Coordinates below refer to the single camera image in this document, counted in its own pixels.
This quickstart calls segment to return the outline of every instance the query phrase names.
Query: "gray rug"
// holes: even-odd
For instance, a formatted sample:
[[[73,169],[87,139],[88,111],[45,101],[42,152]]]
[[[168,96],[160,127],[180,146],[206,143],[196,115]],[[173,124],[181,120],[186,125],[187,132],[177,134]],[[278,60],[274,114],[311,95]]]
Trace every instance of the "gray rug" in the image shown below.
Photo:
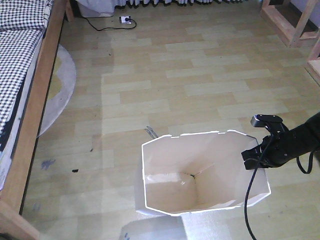
[[[76,66],[68,51],[59,45],[39,136],[60,116],[76,85]]]

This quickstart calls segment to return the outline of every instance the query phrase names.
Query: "open cardboard box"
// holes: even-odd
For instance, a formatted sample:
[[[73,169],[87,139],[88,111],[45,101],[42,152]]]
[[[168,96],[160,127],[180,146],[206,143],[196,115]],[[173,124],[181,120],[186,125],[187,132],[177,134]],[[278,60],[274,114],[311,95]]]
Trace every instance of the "open cardboard box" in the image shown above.
[[[235,130],[163,135],[144,143],[135,182],[136,211],[179,216],[243,206],[253,170],[245,169],[241,152],[257,144]],[[270,194],[260,168],[248,206]]]

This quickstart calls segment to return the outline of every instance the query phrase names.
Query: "checkered bedding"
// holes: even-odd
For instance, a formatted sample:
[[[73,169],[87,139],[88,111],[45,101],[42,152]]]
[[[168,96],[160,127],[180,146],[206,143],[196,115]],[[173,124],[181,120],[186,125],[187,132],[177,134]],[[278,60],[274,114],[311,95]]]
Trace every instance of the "checkered bedding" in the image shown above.
[[[0,136],[5,134],[4,126],[47,27],[52,3],[52,0],[0,1]]]
[[[5,0],[0,2],[0,31],[45,29],[53,0]]]

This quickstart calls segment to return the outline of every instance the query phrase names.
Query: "power cord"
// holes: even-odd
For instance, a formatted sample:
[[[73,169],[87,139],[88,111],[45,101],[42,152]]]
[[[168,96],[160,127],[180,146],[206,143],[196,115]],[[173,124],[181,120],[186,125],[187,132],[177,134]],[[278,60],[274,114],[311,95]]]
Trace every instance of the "power cord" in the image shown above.
[[[102,28],[102,29],[98,29],[98,28],[96,28],[90,21],[89,21],[89,19],[88,18],[86,18],[86,17],[84,17],[84,16],[81,16],[81,18],[83,18],[83,19],[85,19],[85,20],[87,20],[87,22],[89,23],[89,25],[91,26],[91,27],[93,27],[96,31],[98,31],[98,32],[100,32],[100,31],[111,31],[111,30],[131,30],[131,29],[134,29],[136,26],[137,26],[137,22],[135,21],[135,20],[133,20],[132,18],[125,18],[125,21],[126,22],[132,22],[132,23],[134,23],[134,26],[132,26],[132,27],[104,27],[104,28]]]
[[[250,227],[250,224],[249,224],[249,219],[248,219],[248,211],[247,211],[247,207],[248,207],[248,199],[249,199],[249,193],[250,193],[250,190],[251,190],[251,187],[252,187],[252,184],[254,182],[254,179],[255,179],[255,176],[256,176],[256,173],[258,171],[258,168],[260,167],[260,163],[263,162],[263,159],[264,159],[264,155],[266,154],[266,151],[267,149],[269,148],[271,142],[273,141],[273,138],[274,138],[274,135],[271,134],[270,136],[270,139],[269,139],[269,142],[267,143],[266,147],[264,148],[264,150],[262,151],[257,163],[256,163],[256,166],[254,168],[254,171],[253,171],[253,174],[252,174],[252,177],[251,177],[251,180],[249,182],[249,186],[248,186],[248,189],[246,191],[246,194],[245,194],[245,199],[244,199],[244,220],[245,220],[245,225],[246,225],[246,228],[248,229],[248,232],[251,236],[251,238],[253,240],[257,240],[254,233],[252,232],[251,230],[251,227]]]
[[[313,160],[314,160],[314,153],[316,151],[319,150],[319,147],[316,148],[315,150],[313,150],[312,152],[310,152],[310,155],[309,155],[309,164],[308,164],[308,169],[307,171],[303,168],[303,166],[301,165],[301,162],[300,162],[300,159],[299,157],[296,158],[296,164],[298,165],[300,171],[304,174],[310,174],[311,171],[312,171],[312,166],[313,166]]]

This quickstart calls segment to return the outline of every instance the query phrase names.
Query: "power strip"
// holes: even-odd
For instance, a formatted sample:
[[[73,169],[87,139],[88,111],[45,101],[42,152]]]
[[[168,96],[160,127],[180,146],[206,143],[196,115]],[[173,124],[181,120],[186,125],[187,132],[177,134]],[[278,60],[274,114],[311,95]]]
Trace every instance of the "power strip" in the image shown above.
[[[121,24],[131,24],[132,22],[131,20],[131,16],[120,16],[119,17],[119,21]]]

